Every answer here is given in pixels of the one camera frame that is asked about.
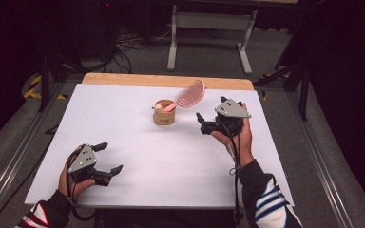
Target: human arm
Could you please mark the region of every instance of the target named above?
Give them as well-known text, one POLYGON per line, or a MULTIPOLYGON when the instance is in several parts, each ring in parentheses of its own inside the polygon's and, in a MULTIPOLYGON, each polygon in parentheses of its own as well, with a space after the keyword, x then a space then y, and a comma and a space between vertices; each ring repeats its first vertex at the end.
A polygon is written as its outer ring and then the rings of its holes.
MULTIPOLYGON (((233 137, 240 161, 240 182, 242 201, 251 227, 301 227, 299 219, 293 213, 292 206, 282 195, 275 177, 263 173, 252 154, 252 132, 248 118, 243 118, 243 127, 239 135, 233 137)), ((226 148, 230 139, 218 131, 212 136, 226 148)))
MULTIPOLYGON (((69 180, 70 188, 75 189, 73 194, 75 200, 95 183, 92 179, 79 183, 75 183, 72 177, 69 177, 69 180)), ((65 165, 55 193, 49 200, 37 202, 16 227, 66 227, 69 223, 70 210, 71 205, 67 198, 67 165, 65 165)))

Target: pen holder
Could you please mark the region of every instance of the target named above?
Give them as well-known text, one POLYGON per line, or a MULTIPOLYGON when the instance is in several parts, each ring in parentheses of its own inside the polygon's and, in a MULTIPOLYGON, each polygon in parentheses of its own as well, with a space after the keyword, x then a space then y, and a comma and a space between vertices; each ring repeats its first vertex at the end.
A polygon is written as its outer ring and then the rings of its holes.
POLYGON ((176 116, 176 109, 174 108, 171 112, 163 112, 162 110, 159 111, 158 108, 156 108, 156 105, 161 105, 162 109, 165 109, 167 106, 173 104, 173 101, 170 100, 159 100, 157 103, 155 103, 155 106, 153 106, 154 113, 153 113, 153 122, 157 125, 170 125, 174 123, 174 119, 176 116))

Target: table leg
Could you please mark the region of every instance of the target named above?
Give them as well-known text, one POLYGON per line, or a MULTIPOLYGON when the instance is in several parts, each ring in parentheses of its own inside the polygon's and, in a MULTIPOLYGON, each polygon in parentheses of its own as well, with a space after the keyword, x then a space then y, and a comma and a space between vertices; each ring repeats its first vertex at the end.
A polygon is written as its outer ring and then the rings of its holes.
POLYGON ((301 118, 303 119, 303 121, 307 121, 306 105, 307 105, 309 84, 310 84, 310 72, 308 68, 305 68, 304 77, 301 82, 300 101, 298 102, 298 111, 300 111, 301 118))
POLYGON ((40 53, 40 68, 41 68, 41 103, 39 112, 42 112, 49 102, 49 69, 48 69, 48 57, 45 52, 40 53))
POLYGON ((177 6, 173 6, 173 15, 171 16, 171 44, 170 52, 168 54, 167 70, 173 71, 176 66, 176 55, 177 55, 177 6))
POLYGON ((245 52, 248 44, 248 40, 250 39, 251 31, 253 30, 254 23, 256 22, 257 11, 253 10, 251 12, 251 17, 248 18, 248 24, 244 32, 244 37, 241 43, 237 44, 239 49, 239 55, 241 58, 242 67, 244 68, 245 74, 252 74, 253 71, 250 67, 250 63, 248 61, 247 53, 245 52))

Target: white tabletop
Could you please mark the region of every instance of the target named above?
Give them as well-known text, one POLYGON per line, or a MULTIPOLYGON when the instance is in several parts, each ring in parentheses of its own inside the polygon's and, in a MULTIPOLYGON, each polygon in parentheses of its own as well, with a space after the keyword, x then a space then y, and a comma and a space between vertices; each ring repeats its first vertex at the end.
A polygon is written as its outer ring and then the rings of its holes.
POLYGON ((177 108, 172 125, 155 125, 152 105, 172 100, 176 87, 77 85, 26 204, 47 200, 58 185, 67 156, 82 143, 108 143, 96 153, 99 171, 124 165, 108 187, 93 186, 78 204, 96 208, 234 208, 234 163, 224 146, 202 135, 196 112, 216 116, 220 96, 247 103, 252 114, 253 153, 273 173, 293 204, 256 91, 206 89, 202 101, 177 108))

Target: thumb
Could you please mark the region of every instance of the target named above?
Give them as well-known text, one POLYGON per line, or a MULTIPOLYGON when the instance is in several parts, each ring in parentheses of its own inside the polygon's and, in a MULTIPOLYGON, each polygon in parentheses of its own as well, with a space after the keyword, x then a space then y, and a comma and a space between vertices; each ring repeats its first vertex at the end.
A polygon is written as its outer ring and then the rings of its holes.
POLYGON ((84 180, 80 183, 76 183, 74 198, 78 199, 82 193, 89 187, 93 186, 96 182, 93 179, 84 180))

